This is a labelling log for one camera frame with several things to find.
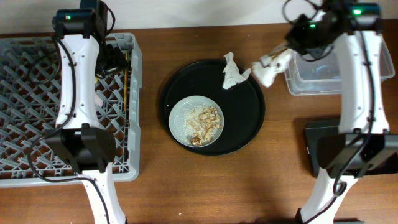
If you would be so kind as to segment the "white napkin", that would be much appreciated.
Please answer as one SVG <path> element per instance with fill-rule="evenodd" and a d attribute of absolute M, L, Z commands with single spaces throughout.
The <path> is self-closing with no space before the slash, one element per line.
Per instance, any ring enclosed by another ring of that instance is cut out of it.
<path fill-rule="evenodd" d="M 278 55 L 267 67 L 262 67 L 259 60 L 252 63 L 252 72 L 258 81 L 269 88 L 279 73 L 282 73 L 292 59 L 293 50 L 287 49 Z"/>
<path fill-rule="evenodd" d="M 234 61 L 234 54 L 232 52 L 228 52 L 226 55 L 224 55 L 224 58 L 226 59 L 226 66 L 223 70 L 224 82 L 222 87 L 227 90 L 232 86 L 246 81 L 249 78 L 252 70 L 248 68 L 243 71 L 243 73 L 240 73 L 239 68 Z"/>

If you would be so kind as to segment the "peanut shells and rice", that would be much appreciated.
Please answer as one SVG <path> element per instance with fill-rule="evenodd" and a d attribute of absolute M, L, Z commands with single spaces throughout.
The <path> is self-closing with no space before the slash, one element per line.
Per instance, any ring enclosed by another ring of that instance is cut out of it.
<path fill-rule="evenodd" d="M 204 146 L 214 140 L 222 128 L 221 116 L 214 106 L 197 106 L 185 114 L 185 132 L 192 146 Z"/>

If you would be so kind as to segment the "grey plate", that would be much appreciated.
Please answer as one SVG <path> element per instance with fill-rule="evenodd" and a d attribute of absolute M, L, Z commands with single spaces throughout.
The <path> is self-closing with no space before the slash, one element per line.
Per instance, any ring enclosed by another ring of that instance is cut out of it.
<path fill-rule="evenodd" d="M 197 106 L 214 106 L 217 108 L 218 113 L 221 116 L 221 125 L 222 128 L 215 133 L 215 138 L 209 144 L 205 144 L 204 146 L 192 146 L 188 139 L 188 135 L 185 132 L 185 114 L 192 110 Z M 182 100 L 180 100 L 171 110 L 169 114 L 169 129 L 172 133 L 172 136 L 177 140 L 177 142 L 183 144 L 187 147 L 193 148 L 202 148 L 205 146 L 209 146 L 213 144 L 223 132 L 224 128 L 224 115 L 221 108 L 215 103 L 215 101 L 207 98 L 205 96 L 188 96 Z"/>

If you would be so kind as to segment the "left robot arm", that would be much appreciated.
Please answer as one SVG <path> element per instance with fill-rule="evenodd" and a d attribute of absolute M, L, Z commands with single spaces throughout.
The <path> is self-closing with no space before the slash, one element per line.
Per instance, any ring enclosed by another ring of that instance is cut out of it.
<path fill-rule="evenodd" d="M 112 177 L 116 140 L 96 112 L 96 78 L 128 66 L 120 50 L 106 44 L 107 21 L 103 1 L 81 1 L 78 9 L 61 9 L 53 18 L 62 88 L 57 130 L 45 142 L 83 182 L 95 222 L 126 223 Z"/>

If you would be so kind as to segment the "gold snack wrapper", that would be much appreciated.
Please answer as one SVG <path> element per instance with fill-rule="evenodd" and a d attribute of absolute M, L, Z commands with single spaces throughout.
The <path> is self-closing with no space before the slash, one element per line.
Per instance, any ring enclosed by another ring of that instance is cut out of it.
<path fill-rule="evenodd" d="M 278 55 L 288 49 L 286 43 L 281 43 L 277 47 L 273 48 L 269 53 L 263 55 L 259 62 L 262 67 L 267 67 Z"/>

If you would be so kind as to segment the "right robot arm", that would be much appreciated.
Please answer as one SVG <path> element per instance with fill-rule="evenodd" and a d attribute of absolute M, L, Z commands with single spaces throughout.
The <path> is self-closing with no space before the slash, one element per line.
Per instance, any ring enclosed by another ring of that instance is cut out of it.
<path fill-rule="evenodd" d="M 338 133 L 318 140 L 319 171 L 296 223 L 333 223 L 349 189 L 397 152 L 380 81 L 381 9 L 376 3 L 323 1 L 319 21 L 305 15 L 291 23 L 285 39 L 308 62 L 335 52 L 341 75 Z"/>

